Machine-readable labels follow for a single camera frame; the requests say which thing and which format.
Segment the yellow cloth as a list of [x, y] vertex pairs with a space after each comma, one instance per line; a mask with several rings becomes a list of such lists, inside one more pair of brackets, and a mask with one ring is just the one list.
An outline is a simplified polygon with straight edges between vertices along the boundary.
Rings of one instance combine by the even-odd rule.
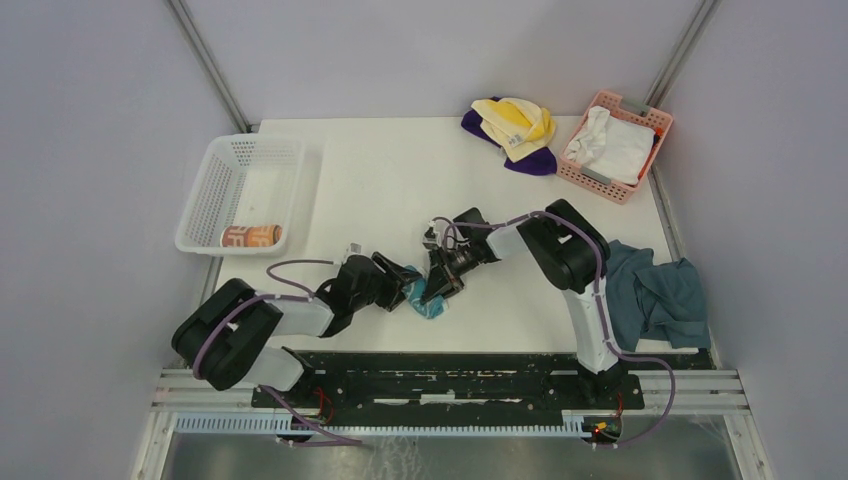
[[471, 109], [482, 119], [481, 129], [517, 163], [547, 147], [557, 123], [548, 109], [524, 99], [479, 99]]

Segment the teal bunny pattern towel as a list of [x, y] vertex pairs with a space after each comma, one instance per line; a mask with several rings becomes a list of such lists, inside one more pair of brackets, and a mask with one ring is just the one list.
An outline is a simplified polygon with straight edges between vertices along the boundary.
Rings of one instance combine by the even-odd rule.
[[406, 302], [418, 315], [427, 320], [433, 320], [442, 315], [449, 307], [444, 297], [438, 295], [424, 302], [423, 294], [427, 283], [426, 275], [413, 265], [406, 265], [405, 269], [419, 275], [418, 279], [402, 289]]

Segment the white plastic basket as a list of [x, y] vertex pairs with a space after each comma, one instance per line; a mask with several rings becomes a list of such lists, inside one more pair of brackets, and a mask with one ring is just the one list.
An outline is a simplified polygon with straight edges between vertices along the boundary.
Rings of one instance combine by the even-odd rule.
[[[220, 136], [208, 145], [180, 217], [175, 246], [184, 253], [274, 256], [286, 246], [302, 192], [305, 146], [269, 134]], [[279, 224], [282, 238], [265, 248], [223, 248], [226, 227]]]

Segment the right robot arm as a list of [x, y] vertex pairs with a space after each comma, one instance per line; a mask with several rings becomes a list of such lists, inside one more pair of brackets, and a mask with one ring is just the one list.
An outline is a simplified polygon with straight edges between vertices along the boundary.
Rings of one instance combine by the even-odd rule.
[[503, 223], [489, 223], [472, 207], [447, 220], [435, 243], [432, 230], [423, 244], [429, 273], [419, 297], [424, 304], [448, 299], [464, 289], [462, 276], [473, 269], [529, 253], [546, 280], [560, 290], [577, 340], [583, 375], [577, 382], [580, 400], [602, 408], [618, 393], [626, 369], [606, 313], [606, 262], [610, 247], [602, 234], [568, 201], [558, 199], [542, 211]]

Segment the cream rabbit text towel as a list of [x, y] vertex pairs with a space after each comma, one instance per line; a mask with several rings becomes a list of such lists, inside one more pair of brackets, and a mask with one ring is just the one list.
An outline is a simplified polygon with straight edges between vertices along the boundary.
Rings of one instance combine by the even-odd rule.
[[282, 238], [282, 226], [269, 224], [260, 226], [226, 227], [220, 238], [223, 248], [265, 248], [276, 245]]

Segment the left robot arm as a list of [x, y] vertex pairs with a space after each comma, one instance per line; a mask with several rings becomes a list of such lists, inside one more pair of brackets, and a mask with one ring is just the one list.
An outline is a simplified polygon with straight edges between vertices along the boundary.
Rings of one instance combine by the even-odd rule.
[[363, 309], [393, 311], [422, 278], [380, 253], [350, 254], [337, 268], [334, 277], [299, 295], [260, 293], [232, 278], [177, 327], [171, 347], [196, 379], [218, 391], [247, 382], [276, 390], [290, 406], [303, 406], [314, 394], [314, 367], [288, 348], [269, 347], [269, 340], [332, 337]]

